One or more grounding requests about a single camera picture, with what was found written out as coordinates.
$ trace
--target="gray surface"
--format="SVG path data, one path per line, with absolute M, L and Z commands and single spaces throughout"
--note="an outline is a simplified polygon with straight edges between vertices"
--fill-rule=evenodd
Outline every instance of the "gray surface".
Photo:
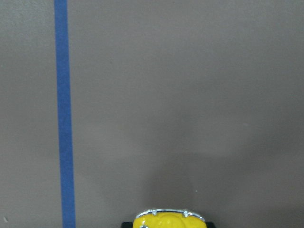
M 1 9 L 0 227 L 61 224 L 53 7 L 31 3 Z M 77 226 L 168 207 L 302 228 L 303 10 L 70 0 Z

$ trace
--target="yellow plastic body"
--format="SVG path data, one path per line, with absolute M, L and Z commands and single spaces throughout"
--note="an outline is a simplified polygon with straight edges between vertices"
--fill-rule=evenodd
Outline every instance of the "yellow plastic body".
M 195 216 L 185 217 L 181 213 L 162 212 L 156 215 L 147 214 L 135 219 L 133 228 L 207 228 L 206 223 Z

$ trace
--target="toy vehicle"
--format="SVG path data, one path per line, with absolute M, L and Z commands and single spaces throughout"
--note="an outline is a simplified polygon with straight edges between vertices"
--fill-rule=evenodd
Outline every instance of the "toy vehicle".
M 207 228 L 205 219 L 194 212 L 151 209 L 136 216 L 133 228 Z

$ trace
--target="blue tape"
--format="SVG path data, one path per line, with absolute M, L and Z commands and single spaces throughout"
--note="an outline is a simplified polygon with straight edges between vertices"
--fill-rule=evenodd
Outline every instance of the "blue tape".
M 54 0 L 62 227 L 75 228 L 67 0 Z

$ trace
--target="blue line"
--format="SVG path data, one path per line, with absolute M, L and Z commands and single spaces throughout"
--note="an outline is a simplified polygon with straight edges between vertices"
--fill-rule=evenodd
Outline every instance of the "blue line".
M 67 0 L 54 0 L 62 227 L 75 228 Z

